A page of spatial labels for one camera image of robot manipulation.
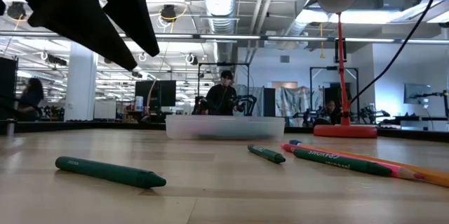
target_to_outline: red desk lamp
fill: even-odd
[[[338,50],[339,74],[342,88],[343,115],[342,124],[338,126],[317,125],[314,127],[315,136],[348,137],[348,138],[376,138],[377,129],[374,126],[351,126],[349,119],[348,99],[344,84],[343,40],[342,40],[342,12],[347,10],[356,0],[318,0],[320,7],[329,12],[338,14]]]

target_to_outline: wooden table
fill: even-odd
[[[449,188],[247,151],[304,143],[449,172],[449,144],[288,135],[276,141],[170,140],[165,131],[93,129],[0,138],[0,223],[447,223]],[[149,169],[154,190],[58,171],[61,155]]]

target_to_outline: green crayon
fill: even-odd
[[[258,156],[261,156],[277,164],[286,161],[286,159],[282,156],[282,154],[279,154],[278,152],[275,152],[273,150],[267,150],[266,148],[261,146],[249,144],[248,150]]]
[[[326,152],[310,151],[296,149],[293,151],[296,157],[307,159],[310,161],[321,162],[340,168],[350,169],[353,171],[360,171],[378,176],[390,176],[391,169],[385,166],[376,164],[374,162],[363,161],[359,159],[352,159],[348,157],[341,157],[336,154],[329,154]]]
[[[115,164],[106,164],[75,157],[58,157],[55,165],[63,171],[75,172],[144,189],[164,186],[167,183],[165,179],[156,175],[153,171]]]

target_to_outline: person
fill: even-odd
[[[326,104],[326,115],[329,116],[332,124],[340,124],[342,121],[340,110],[335,109],[335,101],[331,100]]]
[[[206,100],[208,109],[206,114],[213,115],[233,115],[233,111],[237,111],[237,107],[231,102],[237,97],[236,89],[231,86],[232,72],[225,70],[221,74],[221,83],[210,88]]]
[[[20,113],[18,120],[35,121],[39,113],[30,105],[37,107],[42,100],[43,88],[41,81],[37,78],[29,79],[18,104],[18,112]]]

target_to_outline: monitor screen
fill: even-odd
[[[404,84],[404,104],[428,105],[429,98],[418,98],[416,95],[430,94],[428,84]]]
[[[148,93],[152,85],[153,81],[135,82],[135,96],[143,97],[144,106],[147,106]],[[176,106],[176,81],[157,81],[152,91],[152,99],[156,98],[156,89],[160,92],[162,107]]]

